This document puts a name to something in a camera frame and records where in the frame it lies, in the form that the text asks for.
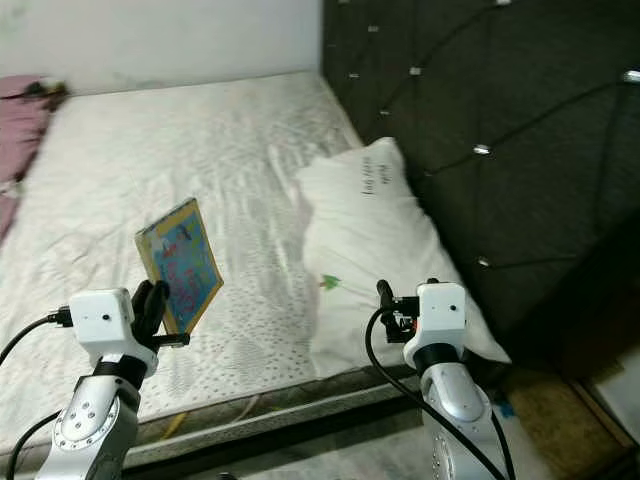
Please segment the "purple cartoon print blanket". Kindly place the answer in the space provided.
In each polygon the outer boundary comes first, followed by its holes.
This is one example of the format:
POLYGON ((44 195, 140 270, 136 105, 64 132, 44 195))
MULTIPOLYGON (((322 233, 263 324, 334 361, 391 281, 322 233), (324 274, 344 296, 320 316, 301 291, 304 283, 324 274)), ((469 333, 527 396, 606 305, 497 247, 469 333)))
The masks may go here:
POLYGON ((0 234, 12 225, 20 182, 35 160, 52 114, 67 96, 61 79, 5 76, 0 79, 0 234))

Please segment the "white pillow green tree print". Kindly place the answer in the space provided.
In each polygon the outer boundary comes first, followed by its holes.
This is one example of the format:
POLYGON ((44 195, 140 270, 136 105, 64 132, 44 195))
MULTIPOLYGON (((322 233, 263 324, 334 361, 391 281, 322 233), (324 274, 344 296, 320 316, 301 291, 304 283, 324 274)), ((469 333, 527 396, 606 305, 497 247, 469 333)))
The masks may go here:
POLYGON ((379 280, 396 294, 415 294, 430 278, 462 278, 407 182, 393 138, 320 157, 294 178, 307 212, 302 262, 317 287, 310 360, 317 376, 332 378, 370 365, 364 330, 380 305, 379 280))

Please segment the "yellow bordered children's book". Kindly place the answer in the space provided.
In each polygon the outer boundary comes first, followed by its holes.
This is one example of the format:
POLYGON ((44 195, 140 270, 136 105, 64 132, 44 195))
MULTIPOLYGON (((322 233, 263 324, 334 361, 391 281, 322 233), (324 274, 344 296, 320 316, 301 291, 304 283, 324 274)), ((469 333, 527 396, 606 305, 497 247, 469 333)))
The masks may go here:
POLYGON ((134 233, 134 244, 152 283, 168 287, 166 334, 189 334, 225 284, 196 197, 188 197, 134 233))

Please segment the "dark bed frame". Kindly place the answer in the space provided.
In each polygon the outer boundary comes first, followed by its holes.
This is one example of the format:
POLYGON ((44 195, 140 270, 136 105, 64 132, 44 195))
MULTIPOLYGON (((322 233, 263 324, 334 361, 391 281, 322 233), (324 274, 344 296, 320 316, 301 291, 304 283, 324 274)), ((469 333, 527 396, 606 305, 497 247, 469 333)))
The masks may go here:
POLYGON ((324 436, 347 445, 421 424, 420 412, 392 388, 357 390, 134 448, 123 477, 177 480, 324 436))

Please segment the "grey quilted mattress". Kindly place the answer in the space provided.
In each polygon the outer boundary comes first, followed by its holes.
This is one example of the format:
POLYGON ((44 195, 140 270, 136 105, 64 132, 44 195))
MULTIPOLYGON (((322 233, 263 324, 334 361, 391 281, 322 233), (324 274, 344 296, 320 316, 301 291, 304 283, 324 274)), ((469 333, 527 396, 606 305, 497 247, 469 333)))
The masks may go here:
POLYGON ((307 212, 294 175, 367 145, 312 72, 65 101, 1 244, 1 338, 74 293, 140 283, 134 233, 196 197, 227 280, 191 343, 164 349, 143 383, 129 453, 389 387, 369 366, 320 378, 308 348, 317 287, 302 262, 307 212))

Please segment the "dark tufted headboard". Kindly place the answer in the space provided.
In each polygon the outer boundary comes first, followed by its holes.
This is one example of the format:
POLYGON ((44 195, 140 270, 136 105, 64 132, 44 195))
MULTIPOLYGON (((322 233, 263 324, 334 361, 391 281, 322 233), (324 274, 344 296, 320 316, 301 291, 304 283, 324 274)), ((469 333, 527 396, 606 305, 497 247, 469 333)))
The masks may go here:
POLYGON ((640 346, 640 0, 323 0, 323 74, 513 364, 640 346))

